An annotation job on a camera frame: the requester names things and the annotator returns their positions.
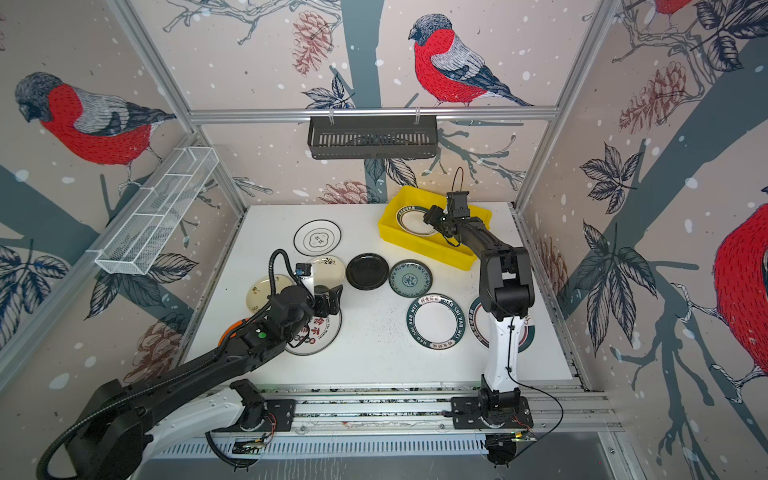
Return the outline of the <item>white plate red green characters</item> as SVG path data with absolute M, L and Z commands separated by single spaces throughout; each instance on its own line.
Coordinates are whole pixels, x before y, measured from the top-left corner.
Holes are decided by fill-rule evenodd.
M 311 356 L 329 347 L 343 325 L 343 314 L 314 317 L 286 345 L 286 351 L 296 356 Z

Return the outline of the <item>white plate green band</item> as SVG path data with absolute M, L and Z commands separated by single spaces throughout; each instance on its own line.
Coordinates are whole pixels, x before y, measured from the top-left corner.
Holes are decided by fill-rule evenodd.
M 429 210 L 422 206 L 409 205 L 400 208 L 396 214 L 399 227 L 406 233 L 418 237 L 431 237 L 438 231 L 424 221 Z

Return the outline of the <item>white plate green lettered rim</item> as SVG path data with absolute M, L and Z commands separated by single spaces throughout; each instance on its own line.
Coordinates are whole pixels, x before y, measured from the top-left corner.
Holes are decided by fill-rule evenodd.
M 406 313 L 406 326 L 412 339 L 430 350 L 456 346 L 466 331 L 466 316 L 461 307 L 443 294 L 427 294 L 415 299 Z

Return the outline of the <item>white plate green red rim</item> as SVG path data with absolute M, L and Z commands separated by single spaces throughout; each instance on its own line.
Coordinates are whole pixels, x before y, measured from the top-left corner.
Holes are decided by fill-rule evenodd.
M 470 305 L 468 311 L 468 325 L 480 344 L 485 348 L 489 348 L 491 337 L 490 323 L 488 320 L 488 314 L 483 309 L 479 297 L 476 297 Z M 535 331 L 536 329 L 533 319 L 530 315 L 526 316 L 524 328 L 518 346 L 520 353 L 524 352 L 533 343 Z

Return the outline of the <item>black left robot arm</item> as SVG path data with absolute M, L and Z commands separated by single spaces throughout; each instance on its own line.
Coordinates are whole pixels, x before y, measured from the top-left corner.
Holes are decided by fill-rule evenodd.
M 228 330 L 213 350 L 148 380 L 99 387 L 78 420 L 41 455 L 39 479 L 64 448 L 77 479 L 127 479 L 151 454 L 201 433 L 260 423 L 264 399 L 245 374 L 282 354 L 316 317 L 337 314 L 340 286 L 310 294 L 292 285 Z

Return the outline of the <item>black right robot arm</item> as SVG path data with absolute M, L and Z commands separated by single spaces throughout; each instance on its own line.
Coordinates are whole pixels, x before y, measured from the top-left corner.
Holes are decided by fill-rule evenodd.
M 491 331 L 478 394 L 480 415 L 492 427 L 527 429 L 516 363 L 525 317 L 535 303 L 529 253 L 500 240 L 473 216 L 465 191 L 449 193 L 447 205 L 430 207 L 424 221 L 450 244 L 469 248 L 480 262 L 479 299 Z

